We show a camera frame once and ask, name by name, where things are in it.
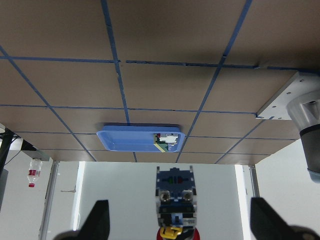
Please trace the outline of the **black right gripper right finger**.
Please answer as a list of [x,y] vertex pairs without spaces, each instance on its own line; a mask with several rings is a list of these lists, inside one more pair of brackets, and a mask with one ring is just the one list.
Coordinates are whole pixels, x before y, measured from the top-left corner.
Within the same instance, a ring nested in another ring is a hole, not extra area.
[[288,225],[262,197],[250,201],[250,229],[257,240],[318,240],[312,229]]

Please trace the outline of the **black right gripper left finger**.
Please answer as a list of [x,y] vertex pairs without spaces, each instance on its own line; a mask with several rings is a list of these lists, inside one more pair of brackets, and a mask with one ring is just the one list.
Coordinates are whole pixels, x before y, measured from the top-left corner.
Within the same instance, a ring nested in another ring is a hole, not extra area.
[[110,209],[108,200],[97,200],[79,230],[59,233],[57,240],[108,240],[110,235]]

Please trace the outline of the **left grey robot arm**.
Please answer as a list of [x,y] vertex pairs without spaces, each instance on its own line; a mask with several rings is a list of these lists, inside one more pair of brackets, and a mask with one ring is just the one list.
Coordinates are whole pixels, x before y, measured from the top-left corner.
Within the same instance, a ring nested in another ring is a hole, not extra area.
[[310,178],[318,184],[320,182],[320,91],[296,97],[288,103],[286,109],[298,128]]

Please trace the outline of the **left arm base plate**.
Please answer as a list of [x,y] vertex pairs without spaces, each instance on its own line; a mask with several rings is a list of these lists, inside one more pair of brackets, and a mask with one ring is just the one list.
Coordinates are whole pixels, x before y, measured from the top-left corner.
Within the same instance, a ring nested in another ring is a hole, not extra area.
[[296,72],[257,112],[257,119],[291,120],[287,105],[293,99],[320,89],[320,76]]

